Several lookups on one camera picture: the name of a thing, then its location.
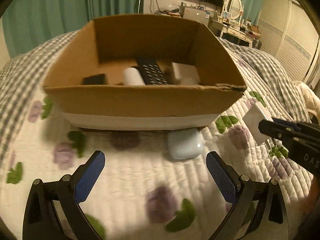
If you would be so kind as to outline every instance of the white wardrobe door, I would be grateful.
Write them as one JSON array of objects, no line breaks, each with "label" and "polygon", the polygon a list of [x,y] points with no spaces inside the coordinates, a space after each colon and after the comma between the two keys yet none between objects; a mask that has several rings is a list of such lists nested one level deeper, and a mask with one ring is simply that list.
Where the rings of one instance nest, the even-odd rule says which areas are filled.
[{"label": "white wardrobe door", "polygon": [[293,80],[302,81],[316,52],[318,34],[302,8],[292,3],[284,42],[277,55]]},{"label": "white wardrobe door", "polygon": [[287,21],[289,0],[264,0],[260,18],[261,50],[273,56],[280,44],[280,40]]}]

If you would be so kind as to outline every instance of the mirror frame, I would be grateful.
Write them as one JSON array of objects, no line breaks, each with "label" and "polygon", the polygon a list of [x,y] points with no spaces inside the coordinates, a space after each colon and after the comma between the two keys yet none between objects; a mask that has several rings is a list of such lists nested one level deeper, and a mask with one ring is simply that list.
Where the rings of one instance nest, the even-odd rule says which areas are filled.
[{"label": "mirror frame", "polygon": [[[228,12],[227,7],[228,7],[228,3],[229,3],[230,1],[232,1],[232,0],[226,0],[226,1],[224,2],[223,8],[222,8],[223,11]],[[232,16],[232,15],[231,15],[231,20],[235,20],[235,19],[239,18],[240,12],[241,12],[241,10],[242,10],[242,2],[241,2],[241,0],[237,0],[237,1],[238,1],[239,4],[240,4],[239,13],[238,13],[236,16]]]}]

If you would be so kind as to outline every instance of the screw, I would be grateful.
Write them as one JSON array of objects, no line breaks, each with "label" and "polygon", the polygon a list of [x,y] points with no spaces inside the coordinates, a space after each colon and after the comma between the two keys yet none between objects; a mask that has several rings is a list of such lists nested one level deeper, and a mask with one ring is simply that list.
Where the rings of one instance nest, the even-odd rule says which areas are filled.
[{"label": "screw", "polygon": [[69,174],[64,175],[64,176],[62,177],[62,180],[63,180],[63,181],[69,181],[70,179],[71,179],[71,176],[70,176]]},{"label": "screw", "polygon": [[241,175],[243,181],[248,181],[250,178],[247,175]]},{"label": "screw", "polygon": [[277,181],[276,179],[271,179],[271,183],[272,183],[273,185],[278,185],[278,181]]},{"label": "screw", "polygon": [[33,181],[33,185],[38,185],[40,183],[40,179],[35,179],[34,181]]}]

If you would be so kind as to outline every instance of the vanity table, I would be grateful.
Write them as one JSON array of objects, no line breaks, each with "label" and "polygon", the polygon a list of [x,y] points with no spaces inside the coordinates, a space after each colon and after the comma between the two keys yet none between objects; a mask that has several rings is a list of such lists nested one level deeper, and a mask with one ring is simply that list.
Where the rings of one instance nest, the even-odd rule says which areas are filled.
[{"label": "vanity table", "polygon": [[[244,7],[242,6],[241,0],[226,0],[222,6],[222,13],[228,12],[229,15],[231,15],[231,20],[239,23],[241,21],[243,9]],[[213,19],[209,20],[208,28],[216,36],[220,36],[220,38],[222,38],[224,33],[228,33],[229,35],[238,38],[238,44],[240,40],[243,40],[249,43],[249,48],[252,48],[254,37],[248,35],[247,33],[241,32],[240,30]]]},{"label": "vanity table", "polygon": [[240,40],[246,41],[249,43],[249,48],[252,48],[252,42],[254,40],[254,37],[249,36],[248,34],[238,31],[235,28],[232,28],[231,26],[228,26],[224,23],[220,23],[217,21],[214,21],[212,19],[209,20],[208,28],[210,31],[212,31],[213,34],[217,36],[217,31],[220,31],[219,37],[222,38],[224,33],[228,33],[231,36],[234,36]]}]

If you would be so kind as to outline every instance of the drawer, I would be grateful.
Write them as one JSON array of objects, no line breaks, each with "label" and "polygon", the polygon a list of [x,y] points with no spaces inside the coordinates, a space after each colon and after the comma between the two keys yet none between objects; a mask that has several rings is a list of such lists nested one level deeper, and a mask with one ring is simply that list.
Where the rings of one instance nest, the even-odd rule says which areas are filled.
[{"label": "drawer", "polygon": [[231,28],[228,28],[227,33],[229,33],[231,35],[234,35],[236,37],[240,37],[240,35],[241,35],[241,32],[238,32],[237,30],[234,30],[234,29],[231,29]]},{"label": "drawer", "polygon": [[243,34],[243,33],[240,34],[240,38],[243,39],[243,40],[245,40],[245,41],[247,41],[247,42],[250,41],[250,39],[249,39],[245,34]]}]

